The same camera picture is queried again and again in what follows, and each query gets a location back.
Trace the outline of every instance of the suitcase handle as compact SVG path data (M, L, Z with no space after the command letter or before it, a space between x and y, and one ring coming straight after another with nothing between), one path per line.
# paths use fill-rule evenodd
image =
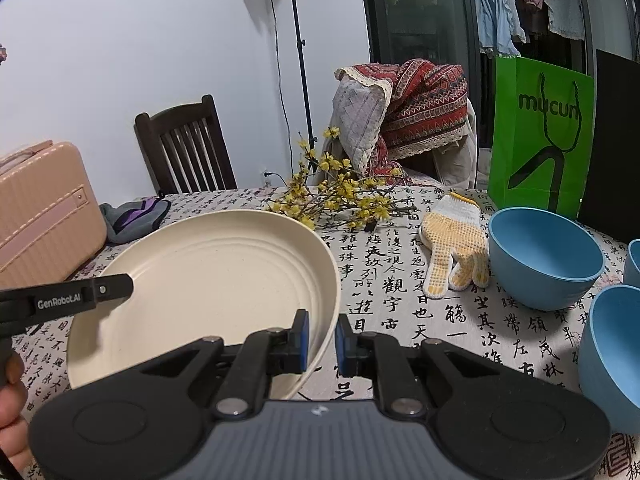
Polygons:
M6 156L5 158L0 158L0 173L2 173L2 167L8 164L9 162L11 162L12 160L15 160L16 158L19 158L25 155L33 156L36 153L41 152L42 150L46 150L52 145L53 145L52 140L43 140L42 142L34 144L33 146L29 146L28 148L23 148L19 152L12 153L11 155Z

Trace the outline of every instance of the wooden chair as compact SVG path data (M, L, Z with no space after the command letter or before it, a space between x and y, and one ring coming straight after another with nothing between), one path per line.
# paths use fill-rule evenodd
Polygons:
M158 193L238 188L212 96L138 115L136 135Z

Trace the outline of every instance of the work glove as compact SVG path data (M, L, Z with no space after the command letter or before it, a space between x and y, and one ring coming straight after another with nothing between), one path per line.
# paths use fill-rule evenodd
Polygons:
M447 289L463 290L489 283L487 242L480 228L480 208L457 193L446 194L420 226L420 239L431 252L422 290L428 298L444 298Z

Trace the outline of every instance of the green shopping bag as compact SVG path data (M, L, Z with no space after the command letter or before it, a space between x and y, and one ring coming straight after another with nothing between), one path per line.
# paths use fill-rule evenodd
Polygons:
M495 60L489 196L575 219L593 141L593 79L524 57Z

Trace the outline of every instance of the purple and gray cloth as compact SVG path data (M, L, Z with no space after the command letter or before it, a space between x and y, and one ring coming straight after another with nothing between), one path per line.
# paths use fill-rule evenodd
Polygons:
M107 241L126 244L152 233L169 212L171 202L158 197L127 202L119 207L100 204L107 224Z

